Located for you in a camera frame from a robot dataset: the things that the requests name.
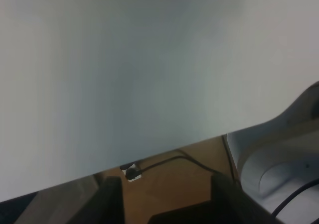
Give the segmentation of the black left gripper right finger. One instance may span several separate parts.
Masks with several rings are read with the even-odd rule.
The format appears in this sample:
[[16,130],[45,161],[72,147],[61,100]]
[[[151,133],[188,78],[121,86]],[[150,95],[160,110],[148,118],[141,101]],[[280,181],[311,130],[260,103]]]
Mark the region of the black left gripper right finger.
[[211,176],[209,201],[154,215],[150,224],[278,224],[224,175]]

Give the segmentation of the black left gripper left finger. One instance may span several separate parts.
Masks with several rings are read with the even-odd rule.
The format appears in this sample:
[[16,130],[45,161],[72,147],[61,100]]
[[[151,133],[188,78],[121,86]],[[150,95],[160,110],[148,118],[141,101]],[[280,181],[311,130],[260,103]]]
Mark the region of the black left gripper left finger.
[[123,187],[120,177],[108,177],[98,194],[99,224],[124,224]]

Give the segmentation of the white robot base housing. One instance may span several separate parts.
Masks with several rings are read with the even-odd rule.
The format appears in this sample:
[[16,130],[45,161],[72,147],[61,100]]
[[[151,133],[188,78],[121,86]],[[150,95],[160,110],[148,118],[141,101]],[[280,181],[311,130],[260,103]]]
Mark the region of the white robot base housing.
[[319,221],[319,85],[276,118],[225,136],[243,191],[278,221]]

